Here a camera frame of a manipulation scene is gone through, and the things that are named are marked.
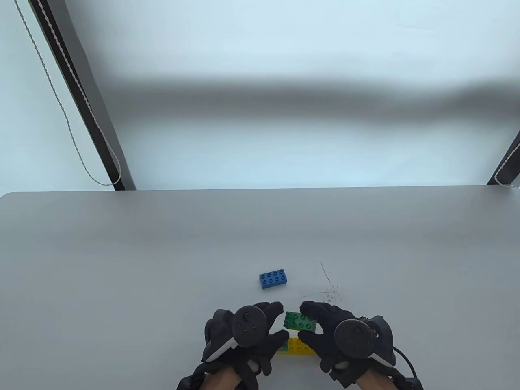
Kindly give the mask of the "person's right hand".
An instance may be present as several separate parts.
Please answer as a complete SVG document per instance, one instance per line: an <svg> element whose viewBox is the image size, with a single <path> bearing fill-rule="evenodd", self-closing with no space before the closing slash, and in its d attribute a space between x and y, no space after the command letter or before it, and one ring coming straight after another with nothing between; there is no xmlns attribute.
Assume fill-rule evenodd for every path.
<svg viewBox="0 0 520 390"><path fill-rule="evenodd" d="M325 302L303 301L300 313L316 320L323 329L322 334L299 331L298 338L320 358L320 369L331 375L344 388L357 384L362 390L396 390L390 377L372 368L368 359L354 359L342 353L334 340L336 327L344 320L355 319L347 310Z"/></svg>

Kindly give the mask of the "person's left hand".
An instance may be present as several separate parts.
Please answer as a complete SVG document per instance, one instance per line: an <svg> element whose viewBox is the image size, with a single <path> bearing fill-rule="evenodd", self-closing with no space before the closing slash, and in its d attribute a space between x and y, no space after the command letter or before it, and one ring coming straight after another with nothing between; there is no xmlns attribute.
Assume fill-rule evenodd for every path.
<svg viewBox="0 0 520 390"><path fill-rule="evenodd" d="M217 309L204 328L202 362L220 362L236 370L270 375L271 359L289 339L286 330L271 332L283 313L280 301L245 305L236 312Z"/></svg>

